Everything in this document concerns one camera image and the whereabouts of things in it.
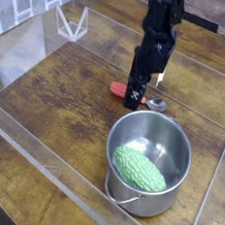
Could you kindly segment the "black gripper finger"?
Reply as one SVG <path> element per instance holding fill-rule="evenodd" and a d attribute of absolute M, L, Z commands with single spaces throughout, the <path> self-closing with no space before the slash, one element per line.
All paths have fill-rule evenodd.
<path fill-rule="evenodd" d="M 125 98 L 123 104 L 130 110 L 136 110 L 144 98 L 146 84 L 139 84 L 138 82 L 128 82 L 125 91 Z"/>

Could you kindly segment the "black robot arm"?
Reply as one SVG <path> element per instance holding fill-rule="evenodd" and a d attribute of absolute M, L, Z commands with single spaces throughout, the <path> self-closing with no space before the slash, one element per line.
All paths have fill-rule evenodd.
<path fill-rule="evenodd" d="M 147 14 L 143 19 L 144 37 L 135 48 L 123 101 L 128 109 L 138 108 L 151 76 L 162 74 L 166 69 L 176 47 L 174 26 L 183 19 L 184 10 L 184 0 L 148 0 Z"/>

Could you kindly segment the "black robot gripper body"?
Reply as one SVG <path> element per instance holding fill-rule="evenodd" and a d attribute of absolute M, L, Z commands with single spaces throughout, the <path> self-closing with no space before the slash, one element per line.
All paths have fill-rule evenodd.
<path fill-rule="evenodd" d="M 144 37 L 135 48 L 129 83 L 146 84 L 155 73 L 162 74 L 175 49 L 177 34 L 168 23 L 157 28 L 150 19 L 143 20 Z"/>

